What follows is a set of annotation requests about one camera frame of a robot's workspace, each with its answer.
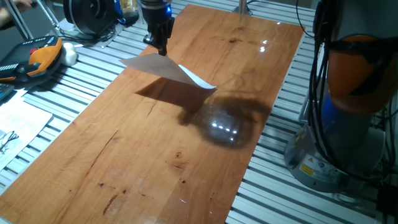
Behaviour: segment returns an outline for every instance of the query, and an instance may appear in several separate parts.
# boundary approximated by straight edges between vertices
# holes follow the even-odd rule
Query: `wooden tabletop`
[[[299,26],[187,6],[169,57],[217,90],[125,69],[1,195],[0,216],[224,223],[301,36]]]

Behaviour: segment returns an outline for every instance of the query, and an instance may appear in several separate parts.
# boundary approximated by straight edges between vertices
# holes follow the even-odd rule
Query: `yellow warning sticker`
[[[301,164],[300,166],[300,170],[303,171],[304,173],[310,175],[312,177],[314,169],[312,169],[311,167],[305,165],[304,163]]]

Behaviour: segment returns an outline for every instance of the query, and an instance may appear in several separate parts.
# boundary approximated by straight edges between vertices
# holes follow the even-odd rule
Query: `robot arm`
[[[167,39],[172,35],[174,18],[171,0],[138,0],[142,16],[148,23],[148,34],[144,43],[154,46],[160,55],[167,55]]]

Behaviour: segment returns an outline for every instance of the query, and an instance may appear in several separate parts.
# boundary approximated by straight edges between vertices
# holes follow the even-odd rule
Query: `black cable bundle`
[[[86,41],[98,41],[98,42],[105,42],[110,40],[115,34],[116,34],[116,28],[115,26],[112,28],[109,28],[108,30],[110,30],[110,32],[103,36],[103,37],[97,37],[97,38],[92,38],[92,39],[85,39],[85,38],[79,38],[79,37],[75,37],[75,36],[71,36],[71,35],[67,35],[65,33],[64,30],[60,29],[60,33],[62,34],[61,36],[59,36],[59,38],[63,39],[63,40],[74,40],[77,42],[86,42]]]
[[[355,179],[365,181],[365,182],[380,182],[382,181],[388,174],[391,173],[392,168],[395,164],[396,160],[396,152],[394,145],[394,130],[392,127],[392,117],[395,113],[391,111],[391,103],[389,105],[389,127],[390,127],[390,141],[391,147],[388,146],[386,139],[386,148],[387,148],[387,157],[383,157],[382,171],[378,174],[371,175],[368,177],[364,177],[358,174],[354,174],[347,170],[345,167],[341,165],[341,163],[337,160],[333,149],[329,145],[325,132],[323,130],[322,124],[322,103],[323,103],[323,92],[325,90],[326,85],[326,76],[327,76],[327,66],[328,66],[328,58],[331,47],[331,33],[333,31],[333,13],[324,13],[323,15],[323,24],[322,29],[315,30],[314,39],[315,39],[315,51],[314,51],[314,59],[312,64],[312,69],[310,73],[310,86],[309,86],[309,103],[308,103],[308,125],[312,130],[312,134],[315,140],[315,145],[318,149],[318,152],[322,155],[322,157],[329,162],[331,165],[336,167],[342,173],[349,175]],[[320,67],[319,75],[317,78],[317,67],[318,67],[318,54],[321,47],[321,44],[324,43],[325,46],[325,54],[322,59],[322,64]],[[318,95],[317,90],[320,84],[320,94]]]

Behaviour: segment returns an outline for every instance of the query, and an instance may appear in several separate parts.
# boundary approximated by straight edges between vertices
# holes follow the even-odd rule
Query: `crack in wood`
[[[93,168],[95,162],[97,161],[97,159],[99,158],[99,156],[103,153],[104,149],[106,148],[106,146],[109,144],[109,142],[112,140],[112,138],[116,135],[116,133],[119,130],[117,130],[112,137],[109,139],[109,141],[105,144],[104,148],[102,148],[101,152],[98,154],[98,156],[95,158],[94,162],[92,163],[91,167],[88,169],[85,178],[83,178],[82,182],[80,183],[80,186],[77,188],[77,190],[75,191],[75,193],[73,194],[73,196],[68,200],[67,203],[65,203],[65,205],[62,207],[62,209],[60,210],[60,212],[58,213],[58,215],[55,217],[55,220],[58,220],[58,217],[61,215],[60,220],[63,220],[63,218],[65,217],[65,215],[68,213],[69,208],[70,208],[70,204],[71,202],[75,199],[76,195],[79,193],[81,186],[84,183],[84,180],[86,179],[87,175],[90,173],[91,169]]]
[[[104,148],[102,148],[101,152],[100,152],[100,153],[98,154],[98,156],[95,158],[94,162],[92,163],[91,167],[88,169],[88,171],[87,171],[87,173],[86,173],[86,177],[87,177],[87,175],[90,173],[91,168],[93,168],[94,164],[97,162],[97,160],[98,160],[98,158],[100,157],[100,155],[102,155],[102,153],[104,152],[106,146],[111,142],[112,138],[116,135],[116,133],[117,133],[118,131],[119,131],[119,130],[117,130],[117,131],[112,135],[112,137],[111,137],[111,138],[108,140],[108,142],[105,144]]]
[[[147,117],[150,115],[150,113],[152,112],[152,109],[154,109],[155,105],[156,105],[156,102],[155,102],[154,105],[150,108],[150,111],[149,111]]]
[[[102,213],[102,215],[105,215],[106,211],[108,211],[109,206],[111,206],[113,200],[117,197],[118,195],[113,195],[113,197],[111,198],[111,200],[109,200],[108,204],[106,205],[104,212]]]
[[[179,169],[181,169],[181,170],[185,170],[184,168],[182,168],[182,167],[180,167],[180,166],[177,166],[177,165],[173,165],[173,166],[175,166],[175,167],[177,167],[177,168],[179,168]]]

